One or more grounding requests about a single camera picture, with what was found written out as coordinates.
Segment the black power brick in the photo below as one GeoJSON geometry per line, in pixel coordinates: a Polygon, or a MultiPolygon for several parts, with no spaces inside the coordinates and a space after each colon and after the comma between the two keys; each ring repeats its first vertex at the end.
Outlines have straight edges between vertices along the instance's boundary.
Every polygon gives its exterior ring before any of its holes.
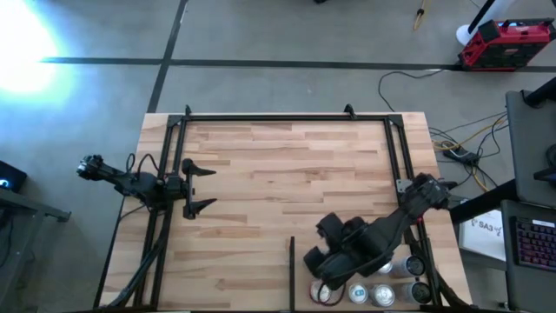
{"type": "Polygon", "coordinates": [[[457,147],[450,150],[443,150],[442,154],[444,157],[448,157],[457,163],[470,166],[476,165],[480,160],[480,157],[476,153],[473,153],[462,147],[457,147]]]}

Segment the dark desk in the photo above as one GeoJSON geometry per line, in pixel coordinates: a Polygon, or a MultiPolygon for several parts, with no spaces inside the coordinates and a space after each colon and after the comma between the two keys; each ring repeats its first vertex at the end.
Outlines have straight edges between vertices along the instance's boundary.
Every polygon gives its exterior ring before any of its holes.
{"type": "Polygon", "coordinates": [[[556,272],[518,265],[513,259],[514,247],[510,226],[512,216],[556,223],[556,210],[510,200],[502,201],[500,209],[504,230],[509,307],[529,313],[556,313],[556,272]]]}

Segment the black table rig frame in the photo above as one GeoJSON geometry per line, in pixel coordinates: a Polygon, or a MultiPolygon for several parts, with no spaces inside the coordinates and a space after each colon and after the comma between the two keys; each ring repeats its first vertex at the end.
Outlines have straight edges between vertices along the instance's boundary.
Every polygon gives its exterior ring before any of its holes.
{"type": "Polygon", "coordinates": [[[398,204],[397,182],[438,165],[427,120],[415,113],[148,114],[137,166],[162,176],[191,159],[208,207],[194,220],[183,202],[166,215],[125,199],[97,306],[109,307],[161,232],[168,241],[126,313],[316,313],[302,258],[320,243],[328,213],[372,221],[398,204]]]}

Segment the slim teal and silver can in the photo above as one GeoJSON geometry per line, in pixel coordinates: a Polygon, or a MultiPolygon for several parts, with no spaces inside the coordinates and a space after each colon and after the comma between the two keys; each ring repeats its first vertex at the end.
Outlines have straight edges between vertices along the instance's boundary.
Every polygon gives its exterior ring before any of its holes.
{"type": "Polygon", "coordinates": [[[349,286],[348,297],[352,303],[364,304],[367,302],[369,294],[367,286],[363,283],[353,283],[349,286]]]}

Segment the red and black tool case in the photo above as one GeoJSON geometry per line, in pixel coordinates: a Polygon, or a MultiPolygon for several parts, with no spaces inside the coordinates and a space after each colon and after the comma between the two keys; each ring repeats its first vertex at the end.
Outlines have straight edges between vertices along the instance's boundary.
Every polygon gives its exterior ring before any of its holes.
{"type": "Polygon", "coordinates": [[[527,66],[556,39],[554,19],[490,20],[478,30],[458,55],[468,71],[515,71],[527,66]]]}

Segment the grey bench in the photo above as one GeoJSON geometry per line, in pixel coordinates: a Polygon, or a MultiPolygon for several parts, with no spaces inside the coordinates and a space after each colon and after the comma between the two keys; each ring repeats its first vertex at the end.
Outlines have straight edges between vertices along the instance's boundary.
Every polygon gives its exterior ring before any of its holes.
{"type": "Polygon", "coordinates": [[[23,271],[44,219],[52,217],[66,223],[71,212],[4,189],[0,189],[0,209],[10,216],[0,230],[0,283],[12,284],[23,271]]]}

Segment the white stand with black pole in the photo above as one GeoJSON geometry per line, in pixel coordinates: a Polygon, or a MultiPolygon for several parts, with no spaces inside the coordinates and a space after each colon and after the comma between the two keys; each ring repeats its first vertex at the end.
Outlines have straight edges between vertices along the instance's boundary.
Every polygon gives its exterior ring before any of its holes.
{"type": "Polygon", "coordinates": [[[515,0],[486,0],[473,21],[456,30],[458,42],[467,45],[482,24],[502,17],[514,2],[515,0]]]}

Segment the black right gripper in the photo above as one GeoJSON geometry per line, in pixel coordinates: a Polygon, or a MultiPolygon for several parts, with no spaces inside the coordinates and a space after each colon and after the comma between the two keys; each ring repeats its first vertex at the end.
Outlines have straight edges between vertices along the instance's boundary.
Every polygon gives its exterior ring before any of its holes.
{"type": "Polygon", "coordinates": [[[331,290],[339,289],[358,267],[369,261],[369,252],[363,235],[368,224],[359,216],[346,222],[334,213],[324,216],[317,224],[317,233],[328,246],[323,253],[314,246],[303,257],[313,277],[320,278],[331,290]]]}

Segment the white slim beverage can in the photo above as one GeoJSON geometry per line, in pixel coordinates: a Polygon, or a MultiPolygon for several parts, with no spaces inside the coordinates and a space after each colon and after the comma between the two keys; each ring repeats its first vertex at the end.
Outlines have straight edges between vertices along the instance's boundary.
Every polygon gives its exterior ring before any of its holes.
{"type": "Polygon", "coordinates": [[[432,291],[423,282],[399,283],[394,286],[396,299],[403,303],[428,304],[432,301],[432,291]]]}
{"type": "Polygon", "coordinates": [[[408,278],[422,276],[426,266],[418,256],[405,256],[392,262],[390,276],[393,278],[408,278]]]}

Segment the black device with blue light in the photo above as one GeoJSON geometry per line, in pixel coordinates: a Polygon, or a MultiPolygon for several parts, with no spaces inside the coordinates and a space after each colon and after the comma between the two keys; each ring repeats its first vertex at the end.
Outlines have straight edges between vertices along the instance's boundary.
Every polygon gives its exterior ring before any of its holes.
{"type": "Polygon", "coordinates": [[[24,171],[0,161],[0,188],[19,193],[26,179],[24,171]]]}

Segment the black backlit keyboard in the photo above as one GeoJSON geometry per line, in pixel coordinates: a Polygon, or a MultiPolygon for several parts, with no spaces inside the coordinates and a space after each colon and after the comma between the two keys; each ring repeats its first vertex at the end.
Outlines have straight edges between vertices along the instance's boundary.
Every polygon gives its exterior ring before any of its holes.
{"type": "Polygon", "coordinates": [[[513,259],[521,266],[556,272],[556,223],[512,216],[513,259]]]}

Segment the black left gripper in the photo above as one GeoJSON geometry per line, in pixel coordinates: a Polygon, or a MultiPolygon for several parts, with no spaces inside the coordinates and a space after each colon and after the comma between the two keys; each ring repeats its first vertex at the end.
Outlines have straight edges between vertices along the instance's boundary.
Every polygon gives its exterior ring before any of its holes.
{"type": "Polygon", "coordinates": [[[183,217],[186,219],[196,219],[200,212],[217,201],[216,198],[210,198],[201,201],[192,201],[195,194],[193,188],[193,176],[210,176],[216,173],[215,170],[207,170],[198,167],[190,158],[182,160],[182,173],[169,174],[164,187],[165,198],[168,201],[184,200],[183,217]]]}

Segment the plain silver beverage can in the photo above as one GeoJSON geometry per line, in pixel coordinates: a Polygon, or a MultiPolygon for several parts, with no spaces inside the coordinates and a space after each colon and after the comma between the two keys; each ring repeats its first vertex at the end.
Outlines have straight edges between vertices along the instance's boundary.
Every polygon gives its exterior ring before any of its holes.
{"type": "Polygon", "coordinates": [[[369,300],[375,307],[391,307],[395,302],[394,290],[387,284],[375,284],[369,291],[369,300]]]}

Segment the black diagonal beam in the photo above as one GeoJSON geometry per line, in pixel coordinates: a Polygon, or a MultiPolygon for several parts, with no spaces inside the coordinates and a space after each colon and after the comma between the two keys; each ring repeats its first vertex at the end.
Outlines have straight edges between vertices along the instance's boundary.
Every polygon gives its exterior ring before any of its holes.
{"type": "Polygon", "coordinates": [[[503,200],[518,201],[516,182],[510,180],[480,196],[467,200],[450,209],[453,224],[464,223],[476,216],[500,207],[503,200]]]}

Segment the red Fanta strawberry can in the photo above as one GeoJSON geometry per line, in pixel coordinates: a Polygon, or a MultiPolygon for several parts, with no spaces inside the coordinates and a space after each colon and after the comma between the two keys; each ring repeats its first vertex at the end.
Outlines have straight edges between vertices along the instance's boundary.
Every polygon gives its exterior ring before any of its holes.
{"type": "Polygon", "coordinates": [[[322,306],[335,306],[343,297],[344,289],[331,290],[321,280],[314,280],[309,285],[310,299],[322,306]]]}

